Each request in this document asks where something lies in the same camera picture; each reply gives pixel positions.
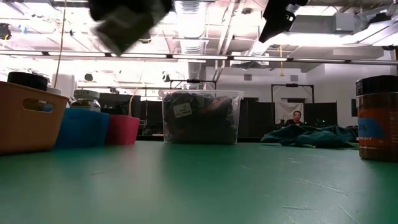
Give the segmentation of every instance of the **box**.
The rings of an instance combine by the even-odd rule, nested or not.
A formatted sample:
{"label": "box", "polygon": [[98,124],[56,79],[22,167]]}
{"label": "box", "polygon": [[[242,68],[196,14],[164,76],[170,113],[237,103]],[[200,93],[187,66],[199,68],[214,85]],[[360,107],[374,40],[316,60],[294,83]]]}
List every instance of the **box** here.
{"label": "box", "polygon": [[236,144],[243,92],[162,90],[164,141]]}
{"label": "box", "polygon": [[128,146],[136,142],[139,118],[125,115],[110,115],[107,146]]}
{"label": "box", "polygon": [[108,126],[109,114],[79,108],[67,108],[55,148],[104,147]]}
{"label": "box", "polygon": [[0,154],[54,147],[68,98],[0,82]]}

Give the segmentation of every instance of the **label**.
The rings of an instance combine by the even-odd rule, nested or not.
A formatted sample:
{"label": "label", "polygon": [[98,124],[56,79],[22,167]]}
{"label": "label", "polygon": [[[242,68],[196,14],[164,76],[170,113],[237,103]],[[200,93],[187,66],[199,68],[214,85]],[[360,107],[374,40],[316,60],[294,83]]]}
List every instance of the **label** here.
{"label": "label", "polygon": [[182,118],[184,116],[189,116],[192,114],[191,104],[184,103],[181,105],[176,105],[173,107],[174,115],[176,118]]}
{"label": "label", "polygon": [[398,112],[391,109],[358,111],[359,145],[365,148],[398,146]]}

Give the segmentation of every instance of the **blue bin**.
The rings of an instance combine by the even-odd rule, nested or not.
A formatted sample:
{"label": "blue bin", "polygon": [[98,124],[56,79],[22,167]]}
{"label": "blue bin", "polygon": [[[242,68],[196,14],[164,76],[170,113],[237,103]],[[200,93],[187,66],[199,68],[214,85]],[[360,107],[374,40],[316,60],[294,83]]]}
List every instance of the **blue bin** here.
{"label": "blue bin", "polygon": [[67,108],[55,148],[103,147],[108,126],[109,114]]}

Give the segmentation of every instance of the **teal fabric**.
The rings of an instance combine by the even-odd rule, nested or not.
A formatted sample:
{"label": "teal fabric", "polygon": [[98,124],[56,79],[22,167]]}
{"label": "teal fabric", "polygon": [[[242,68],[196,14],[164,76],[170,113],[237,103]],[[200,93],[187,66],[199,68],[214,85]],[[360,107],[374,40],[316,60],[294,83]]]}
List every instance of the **teal fabric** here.
{"label": "teal fabric", "polygon": [[322,148],[354,147],[349,142],[355,142],[355,133],[339,126],[314,128],[311,126],[290,125],[278,131],[266,134],[262,143],[280,143],[284,146],[307,146]]}

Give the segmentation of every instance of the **basket handle hole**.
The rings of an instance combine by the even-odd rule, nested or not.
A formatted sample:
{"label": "basket handle hole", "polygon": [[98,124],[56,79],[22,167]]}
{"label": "basket handle hole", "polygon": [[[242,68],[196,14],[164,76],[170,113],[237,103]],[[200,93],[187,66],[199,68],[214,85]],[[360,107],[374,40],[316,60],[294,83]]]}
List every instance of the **basket handle hole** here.
{"label": "basket handle hole", "polygon": [[22,105],[24,109],[32,111],[51,113],[54,110],[54,105],[50,102],[33,98],[25,99]]}

